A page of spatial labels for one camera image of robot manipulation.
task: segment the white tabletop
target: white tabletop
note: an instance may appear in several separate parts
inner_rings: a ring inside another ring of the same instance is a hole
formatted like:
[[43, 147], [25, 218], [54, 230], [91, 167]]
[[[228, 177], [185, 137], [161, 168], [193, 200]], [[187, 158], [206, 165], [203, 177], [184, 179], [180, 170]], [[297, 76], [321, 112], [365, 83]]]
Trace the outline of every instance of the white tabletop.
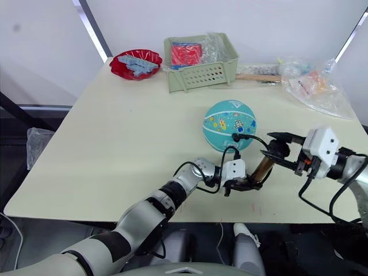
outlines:
[[[168, 93], [165, 73], [143, 81], [110, 72], [109, 60], [73, 106], [19, 190], [6, 205], [9, 216], [77, 221], [117, 221], [132, 204], [164, 185], [183, 162], [201, 156], [220, 164], [202, 134], [202, 119], [218, 101], [237, 99], [257, 120], [256, 134], [305, 136], [308, 129], [331, 126], [340, 145], [368, 153], [368, 136], [358, 120], [349, 121], [309, 110], [280, 86], [257, 89], [201, 89]], [[251, 173], [262, 159], [255, 141], [241, 152]], [[296, 160], [299, 147], [291, 147]], [[260, 191], [206, 194], [195, 191], [171, 221], [250, 223], [329, 223], [297, 193], [306, 177], [275, 166]], [[306, 198], [327, 209], [340, 184], [315, 180]], [[336, 214], [358, 217], [346, 191]]]

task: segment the red bowl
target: red bowl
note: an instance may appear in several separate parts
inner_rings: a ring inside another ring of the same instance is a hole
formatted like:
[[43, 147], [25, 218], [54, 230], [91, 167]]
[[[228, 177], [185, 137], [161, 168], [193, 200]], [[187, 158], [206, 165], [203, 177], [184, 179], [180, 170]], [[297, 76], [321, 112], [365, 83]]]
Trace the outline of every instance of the red bowl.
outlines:
[[[159, 68], [155, 68], [152, 70], [152, 72], [148, 74], [141, 74], [140, 76], [134, 76], [134, 71], [129, 70], [127, 68], [127, 65], [125, 63], [119, 62], [117, 59], [119, 56], [124, 55], [131, 55], [139, 59], [144, 59], [149, 62], [156, 63]], [[152, 75], [155, 75], [157, 71], [159, 71], [161, 66], [162, 58], [158, 53], [152, 52], [151, 50], [144, 50], [144, 49], [136, 49], [136, 50], [130, 50], [126, 51], [124, 53], [121, 53], [114, 57], [114, 59], [110, 62], [111, 66], [111, 72], [115, 75], [118, 75], [124, 79], [134, 79], [135, 81], [140, 81], [141, 79], [147, 79]]]

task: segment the blue ball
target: blue ball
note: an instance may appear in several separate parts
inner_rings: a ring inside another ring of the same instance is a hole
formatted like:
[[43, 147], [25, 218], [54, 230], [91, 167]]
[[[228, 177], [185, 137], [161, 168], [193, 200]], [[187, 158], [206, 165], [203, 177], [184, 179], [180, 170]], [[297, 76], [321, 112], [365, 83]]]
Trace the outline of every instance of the blue ball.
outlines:
[[216, 151], [223, 152], [229, 145], [241, 151], [248, 147], [253, 139], [242, 139], [236, 143], [231, 135], [233, 133], [254, 135], [256, 121], [253, 111], [247, 105], [230, 99], [218, 102], [207, 111], [202, 128], [207, 142]]

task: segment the green plastic basket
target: green plastic basket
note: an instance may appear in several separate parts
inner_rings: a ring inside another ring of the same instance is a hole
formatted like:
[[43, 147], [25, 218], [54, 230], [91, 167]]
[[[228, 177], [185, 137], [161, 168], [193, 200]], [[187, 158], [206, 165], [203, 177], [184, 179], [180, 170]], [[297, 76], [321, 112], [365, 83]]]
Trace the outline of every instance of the green plastic basket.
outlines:
[[[237, 60], [239, 56], [225, 33], [218, 33], [230, 55], [227, 62], [206, 63], [195, 66], [188, 66], [179, 70], [169, 71], [168, 89], [170, 92], [198, 88], [202, 86], [217, 85], [235, 80]], [[171, 42], [200, 42], [205, 39], [205, 35], [187, 37], [169, 37], [164, 41], [165, 64], [171, 67]]]

